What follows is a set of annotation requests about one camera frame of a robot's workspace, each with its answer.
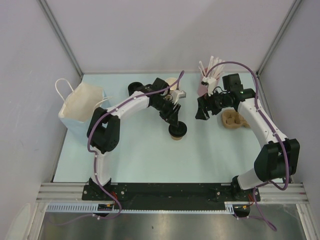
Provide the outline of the single black cup lid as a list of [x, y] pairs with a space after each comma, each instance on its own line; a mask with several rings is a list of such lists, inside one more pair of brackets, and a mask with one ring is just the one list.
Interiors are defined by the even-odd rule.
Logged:
[[170, 124], [168, 127], [169, 134], [175, 138], [182, 138], [186, 135], [187, 130], [187, 125], [182, 121], [178, 122], [178, 126], [173, 126]]

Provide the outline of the light blue paper bag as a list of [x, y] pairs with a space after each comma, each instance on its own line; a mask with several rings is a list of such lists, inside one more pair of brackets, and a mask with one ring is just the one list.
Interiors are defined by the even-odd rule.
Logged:
[[66, 98], [62, 98], [63, 105], [58, 117], [68, 132], [85, 145], [94, 110], [98, 107], [109, 108], [111, 97], [107, 96], [100, 86], [81, 82], [77, 88], [73, 88], [67, 79], [63, 80], [68, 84], [71, 93]]

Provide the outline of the single brown paper cup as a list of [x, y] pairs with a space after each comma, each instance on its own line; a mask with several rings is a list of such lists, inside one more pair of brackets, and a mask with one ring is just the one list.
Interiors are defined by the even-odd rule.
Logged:
[[179, 141], [179, 140], [181, 140], [182, 138], [183, 138], [183, 136], [173, 136], [173, 135], [171, 135], [171, 138], [174, 140], [174, 141]]

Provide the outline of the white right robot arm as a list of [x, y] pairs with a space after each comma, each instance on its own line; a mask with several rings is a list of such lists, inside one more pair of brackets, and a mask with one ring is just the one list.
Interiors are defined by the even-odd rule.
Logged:
[[274, 179], [286, 178], [297, 171], [300, 144], [297, 139], [289, 139], [282, 133], [266, 114], [253, 89], [245, 89], [239, 74], [230, 74], [222, 78], [224, 90], [218, 92], [217, 79], [203, 77], [201, 85], [207, 92], [197, 98], [197, 120], [208, 120], [225, 108], [234, 108], [248, 123], [256, 136], [261, 150], [254, 161], [253, 168], [235, 176], [230, 188], [231, 196], [242, 201], [249, 190], [269, 183]]

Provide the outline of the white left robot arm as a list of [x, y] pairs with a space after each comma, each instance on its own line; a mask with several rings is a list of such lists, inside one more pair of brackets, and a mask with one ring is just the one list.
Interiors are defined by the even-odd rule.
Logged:
[[132, 82], [128, 85], [129, 97], [121, 103], [109, 107], [97, 107], [92, 115], [88, 131], [88, 148], [94, 153], [93, 176], [96, 185], [93, 194], [100, 200], [110, 196], [108, 186], [112, 179], [109, 154], [120, 140], [121, 122], [133, 114], [153, 107], [159, 116], [169, 124], [171, 138], [180, 140], [187, 133], [187, 126], [178, 120], [181, 105], [179, 99], [186, 97], [186, 92], [179, 88], [176, 78], [163, 80], [156, 78], [152, 84]]

